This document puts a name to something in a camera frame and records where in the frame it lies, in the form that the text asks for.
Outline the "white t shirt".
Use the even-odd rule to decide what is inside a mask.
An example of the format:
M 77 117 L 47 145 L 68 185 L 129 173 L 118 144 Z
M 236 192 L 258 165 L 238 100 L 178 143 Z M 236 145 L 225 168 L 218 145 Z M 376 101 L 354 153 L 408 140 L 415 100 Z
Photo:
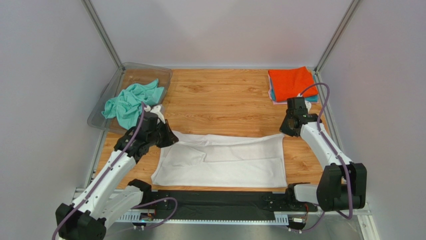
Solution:
M 283 134 L 263 137 L 184 134 L 162 148 L 151 181 L 158 186 L 286 188 Z

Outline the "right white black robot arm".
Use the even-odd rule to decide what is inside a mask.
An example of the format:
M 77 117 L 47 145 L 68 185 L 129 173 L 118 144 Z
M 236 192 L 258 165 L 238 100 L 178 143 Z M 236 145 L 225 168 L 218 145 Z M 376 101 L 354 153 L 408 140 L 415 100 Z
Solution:
M 323 168 L 317 185 L 308 182 L 292 183 L 287 192 L 297 202 L 311 203 L 324 212 L 337 212 L 351 219 L 354 210 L 366 203 L 367 169 L 354 163 L 333 142 L 324 129 L 319 115 L 309 113 L 305 98 L 291 97 L 280 126 L 280 132 L 303 139 Z

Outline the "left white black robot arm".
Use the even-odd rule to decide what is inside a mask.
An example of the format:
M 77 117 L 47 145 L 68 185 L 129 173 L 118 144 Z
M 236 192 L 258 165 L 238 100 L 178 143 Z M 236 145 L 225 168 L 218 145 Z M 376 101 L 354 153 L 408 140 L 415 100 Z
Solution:
M 107 163 L 89 186 L 71 204 L 62 203 L 56 209 L 57 227 L 51 238 L 102 240 L 111 225 L 127 211 L 161 201 L 176 202 L 174 197 L 143 200 L 144 194 L 150 192 L 149 185 L 137 179 L 115 197 L 111 195 L 150 147 L 170 147 L 178 141 L 160 110 L 143 110 L 137 125 L 119 138 Z

